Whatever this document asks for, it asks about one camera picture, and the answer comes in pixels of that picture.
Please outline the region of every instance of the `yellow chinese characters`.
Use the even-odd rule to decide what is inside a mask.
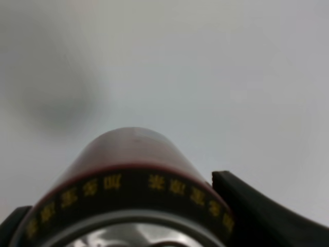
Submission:
[[[41,222],[46,223],[55,215],[55,203],[51,202],[46,205],[40,212]]]
[[[36,219],[30,220],[26,227],[26,235],[30,239],[32,238],[38,231],[38,222]]]
[[[71,206],[73,203],[75,203],[78,200],[77,189],[72,188],[62,193],[61,200],[62,200],[61,208],[67,208]]]
[[[97,179],[90,180],[83,185],[83,194],[85,197],[90,197],[96,194],[98,189]]]
[[[104,178],[104,189],[119,189],[121,187],[121,174],[110,175]]]
[[[213,217],[218,217],[221,213],[221,206],[215,201],[209,202],[209,212]]]
[[[234,221],[227,213],[224,214],[223,225],[227,228],[229,232],[232,232],[234,227]]]
[[[177,179],[170,180],[170,192],[183,196],[186,185]]]
[[[205,193],[195,187],[192,187],[190,198],[195,204],[199,206],[205,205]]]
[[[151,189],[164,190],[165,189],[165,178],[159,175],[150,175],[149,187]]]

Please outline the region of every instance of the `black plastic part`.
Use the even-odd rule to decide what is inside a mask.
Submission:
[[[31,206],[18,207],[0,225],[0,246],[7,247],[18,225],[30,211]]]
[[[277,204],[228,171],[213,172],[212,179],[236,217],[229,246],[329,246],[329,228]]]

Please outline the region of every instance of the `red cylinder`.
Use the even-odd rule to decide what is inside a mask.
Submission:
[[[234,225],[227,204],[167,138],[122,128],[85,148],[29,213],[11,246],[35,246],[77,222],[128,209],[186,218],[223,242]]]

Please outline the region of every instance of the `cylindrical canister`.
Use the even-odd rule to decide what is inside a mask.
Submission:
[[[33,207],[11,247],[225,246],[221,197],[163,135],[109,131]]]

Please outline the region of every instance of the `silver metal surface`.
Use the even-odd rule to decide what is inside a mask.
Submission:
[[[191,239],[193,241],[195,241],[198,245],[178,245],[179,247],[182,246],[215,246],[215,247],[224,247],[225,245],[219,241],[219,239],[217,237],[215,237],[210,231],[208,231],[206,228],[202,227],[201,225],[197,224],[194,221],[191,221],[189,219],[180,217],[178,215],[173,215],[173,214],[169,214],[169,213],[165,213],[162,211],[154,211],[154,210],[120,210],[120,211],[113,211],[111,213],[107,213],[107,214],[101,214],[101,215],[97,215],[91,218],[88,218],[86,220],[82,220],[80,222],[77,222],[76,224],[63,229],[63,231],[61,231],[60,233],[58,233],[56,236],[52,237],[51,239],[49,239],[46,243],[44,243],[42,245],[42,247],[51,247],[54,246],[56,244],[56,246],[58,246],[58,243],[64,239],[64,238],[68,238],[69,236],[71,236],[74,233],[80,232],[82,230],[84,230],[87,226],[92,226],[95,224],[100,224],[102,223],[104,226],[103,228],[99,228],[97,230],[91,230],[90,234],[86,234],[84,236],[82,236],[81,238],[77,239],[77,242],[72,242],[71,245],[67,245],[67,243],[65,243],[63,246],[65,247],[126,247],[126,246],[137,246],[137,247],[143,247],[143,246],[152,246],[152,245],[141,245],[141,244],[146,244],[147,242],[145,242],[146,240],[143,240],[140,243],[135,243],[135,242],[127,242],[130,241],[131,237],[133,236],[133,232],[136,232],[136,228],[135,230],[133,230],[133,225],[143,225],[144,228],[142,226],[139,226],[139,231],[141,231],[141,229],[143,229],[143,233],[145,235],[144,238],[149,238],[150,241],[160,241],[161,238],[162,240],[165,239],[165,237],[167,238],[176,238],[176,240],[183,241],[185,239],[185,241],[189,241],[188,239]],[[121,227],[123,227],[126,224],[130,224],[130,228],[125,226],[125,230],[122,231],[120,233],[119,229],[122,229]],[[176,228],[171,228],[168,227],[168,225],[176,225],[179,226],[179,228],[184,228],[189,230],[189,232],[195,232],[198,234],[198,237],[196,236],[190,236],[187,235],[186,233],[183,233],[179,230],[177,230]],[[111,233],[106,232],[106,230],[108,229],[112,229],[113,233],[115,232],[116,238],[113,239],[109,239],[109,236],[111,235]],[[88,240],[91,240],[93,238],[98,238],[99,242],[92,242],[89,243]],[[116,240],[117,242],[112,242],[111,244],[117,244],[117,245],[109,245],[110,243],[106,242],[106,241],[114,241]],[[168,245],[160,245],[157,247],[172,247],[175,246],[173,243],[168,244]]]
[[[124,223],[88,233],[66,247],[203,247],[192,237],[166,226]]]

